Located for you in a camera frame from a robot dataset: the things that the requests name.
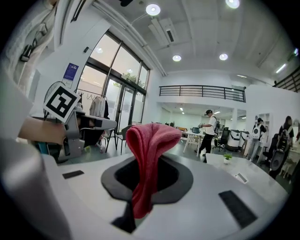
black cap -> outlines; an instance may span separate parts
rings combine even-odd
[[[205,116],[208,115],[209,113],[212,113],[212,110],[210,110],[210,109],[207,110],[206,113],[205,113]]]

door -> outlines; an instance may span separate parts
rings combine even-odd
[[[117,132],[121,134],[121,130],[131,124],[134,89],[117,78],[109,77],[105,95],[108,104],[108,117],[118,123]]]

red towel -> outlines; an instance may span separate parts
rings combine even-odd
[[[131,127],[126,141],[139,164],[140,182],[133,191],[135,218],[151,211],[151,195],[157,192],[158,158],[180,140],[181,132],[173,127],[151,123]]]

gray floor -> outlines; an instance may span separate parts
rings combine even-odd
[[[196,149],[196,146],[191,145],[188,146],[186,149],[186,152],[183,153],[183,149],[185,147],[186,141],[180,141],[176,146],[174,146],[172,149],[168,150],[168,153],[172,153],[178,156],[186,157],[195,161],[200,161],[200,158],[196,156],[196,153],[194,152],[194,149]],[[89,150],[85,150],[83,154],[80,157],[73,158],[68,160],[67,162],[60,164],[60,165],[68,165],[68,164],[77,164],[77,163],[87,163],[87,162],[93,162],[93,161],[99,161],[106,158],[113,158],[116,156],[121,155],[121,142],[119,140],[118,143],[118,149],[116,150],[114,139],[112,138],[111,142],[108,145],[107,153],[105,153],[105,142],[102,140],[103,145],[103,151],[101,153],[101,150],[98,146],[90,146]],[[123,142],[123,150],[122,154],[130,153],[130,149],[128,146],[125,147],[125,142]],[[227,150],[221,150],[219,152],[219,149],[214,149],[211,153],[214,154],[220,154],[223,155],[226,153],[231,153],[233,157],[239,157],[242,158],[243,155],[240,152],[230,152]],[[263,169],[266,173],[269,172],[269,169],[266,166],[259,166],[261,169]],[[289,184],[289,179],[284,179],[282,176],[278,175],[276,177],[276,181],[288,192],[290,193],[292,190],[292,186]]]

fluorescent light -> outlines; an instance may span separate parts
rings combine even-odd
[[[231,8],[238,8],[240,5],[240,0],[226,0],[226,4]]]
[[[276,71],[276,73],[279,73],[282,69],[284,69],[286,67],[286,64],[284,64],[284,65],[282,65],[281,67],[280,67],[280,69],[278,69],[277,71]]]
[[[173,60],[175,62],[179,62],[181,60],[181,57],[179,55],[175,55],[175,56],[173,56]]]
[[[226,53],[222,53],[219,57],[222,61],[225,61],[228,59],[228,55]]]
[[[151,16],[156,16],[160,13],[160,7],[156,4],[150,4],[146,7],[146,12]]]
[[[97,53],[103,53],[103,50],[102,50],[102,48],[100,48],[100,47],[97,47],[97,48],[95,49],[95,51],[96,51]]]

